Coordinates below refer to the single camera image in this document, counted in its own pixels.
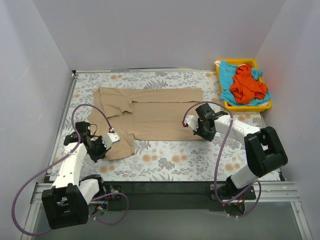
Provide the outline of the beige t shirt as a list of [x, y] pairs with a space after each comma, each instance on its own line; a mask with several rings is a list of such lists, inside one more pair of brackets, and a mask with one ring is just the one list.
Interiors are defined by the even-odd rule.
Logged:
[[87, 119], [104, 135], [114, 127], [120, 142], [106, 153], [108, 161], [132, 156], [135, 140], [198, 141], [182, 126], [186, 110], [203, 101], [201, 88], [122, 89], [100, 86], [93, 93], [94, 108]]

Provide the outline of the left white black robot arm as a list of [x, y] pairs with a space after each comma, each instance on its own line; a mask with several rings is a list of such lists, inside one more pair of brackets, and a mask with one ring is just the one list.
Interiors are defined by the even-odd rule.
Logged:
[[94, 162], [103, 159], [112, 145], [121, 139], [113, 130], [105, 135], [92, 135], [91, 125], [85, 121], [77, 122], [75, 129], [64, 139], [67, 158], [62, 162], [57, 178], [41, 195], [52, 230], [87, 223], [89, 203], [93, 198], [103, 199], [107, 191], [99, 174], [80, 178], [84, 159], [90, 157]]

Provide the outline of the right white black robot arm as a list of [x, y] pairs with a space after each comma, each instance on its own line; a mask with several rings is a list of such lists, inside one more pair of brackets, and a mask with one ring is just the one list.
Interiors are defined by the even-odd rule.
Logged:
[[225, 111], [215, 112], [208, 103], [196, 108], [197, 115], [183, 120], [193, 134], [212, 142], [216, 133], [224, 134], [244, 146], [246, 165], [226, 179], [224, 185], [214, 186], [217, 199], [237, 199], [259, 178], [285, 166], [287, 154], [276, 130], [267, 126], [259, 128], [234, 120]]

